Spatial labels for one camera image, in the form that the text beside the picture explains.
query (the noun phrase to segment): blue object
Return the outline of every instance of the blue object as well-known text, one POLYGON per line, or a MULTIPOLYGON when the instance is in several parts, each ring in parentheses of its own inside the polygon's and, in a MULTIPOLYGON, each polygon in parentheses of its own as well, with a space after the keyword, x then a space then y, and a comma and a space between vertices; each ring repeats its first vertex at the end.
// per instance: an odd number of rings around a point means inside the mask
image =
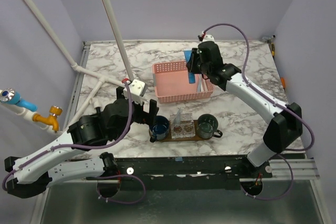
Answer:
MULTIPOLYGON (((190 60, 190 57, 191 57, 191 50, 185 50, 184 51, 185 62, 188 62, 190 60)), ((188 73, 188 78, 190 84, 196 83, 195 74, 188 73)))
POLYGON ((7 89, 1 93, 1 102, 10 105, 16 105, 18 107, 26 108, 30 111, 37 111, 37 106, 21 98, 19 92, 14 89, 7 89))
POLYGON ((164 140, 169 133, 169 121, 164 116, 158 115, 155 118, 155 122, 149 127, 152 134, 152 138, 155 140, 164 140))

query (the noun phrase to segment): wall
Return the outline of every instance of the wall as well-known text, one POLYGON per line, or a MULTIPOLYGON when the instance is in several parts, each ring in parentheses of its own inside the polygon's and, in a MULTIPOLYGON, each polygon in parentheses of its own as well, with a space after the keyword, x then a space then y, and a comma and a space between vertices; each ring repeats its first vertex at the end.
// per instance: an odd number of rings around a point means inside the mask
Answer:
MULTIPOLYGON (((82 42, 61 0, 34 0, 79 61, 82 42)), ((0 89, 13 87, 48 115, 51 105, 65 110, 75 73, 22 0, 0 0, 0 89)), ((0 106, 0 161, 25 156, 53 137, 0 106)), ((60 117, 63 122, 65 113, 60 117)), ((0 168, 0 178, 6 172, 0 168)), ((0 223, 27 224, 35 198, 18 199, 0 191, 0 223)))
MULTIPOLYGON (((247 36, 272 35, 292 0, 111 0, 124 39, 195 39, 228 22, 247 36)), ((62 0, 84 41, 114 40, 101 0, 62 0)), ((232 28, 217 39, 242 39, 232 28)))
MULTIPOLYGON (((293 0, 276 30, 276 65, 291 101, 302 107, 316 135, 314 156, 330 214, 336 223, 335 0, 293 0)), ((310 141, 303 134, 306 145, 310 141)))

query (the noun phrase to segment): wire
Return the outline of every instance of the wire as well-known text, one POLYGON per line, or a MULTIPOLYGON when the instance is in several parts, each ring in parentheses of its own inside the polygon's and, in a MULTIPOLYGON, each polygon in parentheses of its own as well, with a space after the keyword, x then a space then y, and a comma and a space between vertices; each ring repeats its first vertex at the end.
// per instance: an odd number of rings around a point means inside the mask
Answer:
POLYGON ((208 28, 206 28, 204 31, 203 31, 203 37, 205 36, 205 33, 207 31, 209 31, 211 28, 214 28, 216 26, 230 26, 230 27, 233 27, 235 29, 237 29, 241 34, 242 36, 244 37, 245 39, 245 42, 246 42, 246 58, 245 58, 245 61, 244 61, 244 64, 243 64, 243 68, 241 70, 241 75, 243 76, 243 80, 246 82, 246 84, 251 87, 251 89, 253 89, 257 94, 259 94, 261 97, 263 97, 264 99, 266 99, 267 101, 269 101, 270 103, 272 103, 273 105, 277 106, 278 108, 281 108, 282 110, 286 111, 287 113, 291 114, 292 116, 294 116, 299 122, 301 122, 306 128, 307 130, 309 131, 310 133, 310 136, 311 136, 311 142, 309 144, 309 146, 307 146, 306 148, 302 148, 302 149, 291 149, 291 148, 287 148, 285 149, 285 151, 292 151, 292 152, 303 152, 303 151, 307 151, 309 149, 311 149, 315 143, 315 135, 313 133, 313 130, 311 129, 311 127, 301 118, 299 117, 298 115, 296 115, 294 112, 292 112, 291 110, 289 110, 288 108, 286 108, 285 106, 282 106, 278 103, 276 103, 273 99, 269 98, 268 96, 264 95, 261 91, 259 91, 256 87, 254 87, 253 84, 251 84, 246 76, 245 76, 245 70, 246 70, 246 66, 247 66, 247 61, 248 61, 248 56, 249 56, 249 52, 250 52, 250 45, 249 45, 249 42, 248 42, 248 39, 245 35, 245 33, 237 26, 235 25, 232 25, 232 24, 229 24, 229 23, 218 23, 216 25, 213 25, 213 26, 210 26, 208 28))
POLYGON ((276 156, 280 157, 283 161, 286 162, 286 164, 288 165, 289 171, 290 171, 291 180, 290 180, 290 184, 289 184, 287 190, 283 194, 281 194, 280 196, 272 197, 272 198, 264 198, 264 197, 258 197, 258 196, 251 195, 251 194, 247 193, 247 191, 245 191, 245 189, 242 186, 240 186, 247 197, 250 197, 252 199, 263 200, 263 201, 270 201, 270 200, 282 199, 289 194, 289 192, 291 191, 291 189, 293 187, 293 184, 294 184, 293 169, 290 166, 289 162, 283 156, 281 156, 280 154, 277 154, 276 156))
MULTIPOLYGON (((128 95, 128 118, 127 118, 127 122, 126 122, 126 126, 123 130, 123 132, 121 133, 121 135, 118 137, 117 140, 115 140, 114 142, 107 144, 107 145, 103 145, 103 146, 86 146, 86 145, 80 145, 80 144, 60 144, 60 145, 56 145, 51 147, 49 150, 45 150, 39 154, 37 154, 35 157, 32 157, 31 159, 29 159, 28 161, 24 162, 23 164, 19 165, 18 170, 22 169, 23 167, 29 165, 30 163, 34 162, 35 160, 39 159, 40 157, 46 155, 49 152, 52 152, 54 150, 57 150, 59 148, 64 148, 64 147, 71 147, 71 148, 80 148, 80 149, 86 149, 86 150, 100 150, 100 149, 105 149, 111 146, 114 146, 116 144, 118 144, 127 134, 130 126, 131 126, 131 120, 132 120, 132 97, 131 97, 131 91, 130 91, 130 87, 128 86, 127 82, 124 82, 124 85, 127 89, 127 95, 128 95)), ((18 170, 12 170, 10 173, 8 173, 5 178, 2 181, 2 189, 4 191, 7 191, 6 188, 6 182, 8 180, 8 178, 10 176, 12 176, 13 174, 15 174, 18 170)))
POLYGON ((120 174, 120 175, 114 175, 114 176, 109 176, 109 177, 97 177, 97 179, 113 179, 113 178, 123 178, 123 177, 134 178, 134 179, 136 179, 137 181, 140 182, 140 184, 142 186, 142 189, 143 189, 143 193, 142 193, 142 196, 139 199, 137 199, 135 201, 127 202, 127 201, 120 201, 120 200, 115 200, 115 199, 111 199, 111 198, 104 198, 104 197, 101 196, 100 191, 98 189, 98 185, 97 185, 97 193, 99 195, 98 199, 103 198, 103 199, 106 200, 106 202, 110 201, 110 202, 124 204, 124 205, 134 205, 134 204, 137 204, 137 203, 141 202, 146 196, 146 187, 145 187, 145 184, 143 183, 143 181, 140 178, 138 178, 134 175, 120 174))

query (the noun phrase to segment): marble tabletop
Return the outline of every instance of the marble tabletop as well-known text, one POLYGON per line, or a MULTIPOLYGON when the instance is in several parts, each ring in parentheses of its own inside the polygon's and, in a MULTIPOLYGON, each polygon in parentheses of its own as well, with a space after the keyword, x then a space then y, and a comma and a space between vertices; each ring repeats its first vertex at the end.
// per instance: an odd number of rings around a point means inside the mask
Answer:
MULTIPOLYGON (((224 63, 233 63, 241 68, 246 55, 246 44, 242 41, 217 41, 224 63)), ((184 50, 197 47, 197 41, 148 42, 135 41, 126 43, 133 74, 136 79, 147 83, 147 100, 157 100, 154 93, 152 65, 184 59, 184 50)), ((91 44, 87 69, 100 72, 118 80, 127 76, 116 44, 91 44)), ((250 56, 246 75, 271 95, 287 101, 285 92, 274 64, 268 45, 260 41, 250 42, 250 56)), ((85 76, 80 90, 77 108, 97 83, 97 79, 85 76)), ((116 86, 105 83, 96 97, 103 107, 116 99, 116 86)), ((168 156, 207 156, 247 154, 262 142, 267 128, 263 119, 239 98, 216 87, 211 98, 197 101, 160 104, 159 115, 167 118, 176 114, 178 108, 183 113, 193 113, 196 120, 200 115, 210 113, 219 122, 222 138, 212 138, 198 142, 149 142, 148 126, 133 123, 126 137, 117 145, 104 149, 92 150, 80 157, 90 158, 102 152, 113 153, 116 157, 168 157, 168 156)), ((95 113, 90 105, 84 114, 95 113)), ((301 139, 297 139, 291 148, 302 148, 301 139)))

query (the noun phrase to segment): pink plastic basket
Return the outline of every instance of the pink plastic basket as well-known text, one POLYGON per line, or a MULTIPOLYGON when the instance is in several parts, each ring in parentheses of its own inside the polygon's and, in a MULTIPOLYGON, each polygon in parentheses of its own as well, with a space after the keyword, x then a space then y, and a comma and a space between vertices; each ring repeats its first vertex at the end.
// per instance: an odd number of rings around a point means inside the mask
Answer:
POLYGON ((209 80, 202 80, 203 92, 197 92, 199 75, 196 83, 190 84, 185 61, 155 63, 153 79, 155 95, 160 103, 181 102, 210 98, 214 87, 209 80))

